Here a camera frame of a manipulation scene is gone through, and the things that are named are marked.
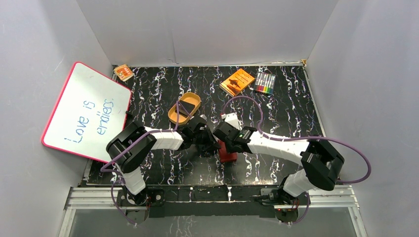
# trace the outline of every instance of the whiteboard with red border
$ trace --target whiteboard with red border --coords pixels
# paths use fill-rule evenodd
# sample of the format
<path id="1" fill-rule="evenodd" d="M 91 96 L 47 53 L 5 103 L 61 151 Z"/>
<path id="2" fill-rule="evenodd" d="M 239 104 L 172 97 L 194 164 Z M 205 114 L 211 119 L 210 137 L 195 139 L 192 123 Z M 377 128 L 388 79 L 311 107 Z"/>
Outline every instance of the whiteboard with red border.
<path id="1" fill-rule="evenodd" d="M 124 128 L 131 91 L 76 62 L 42 135 L 54 149 L 108 162 L 108 143 Z"/>

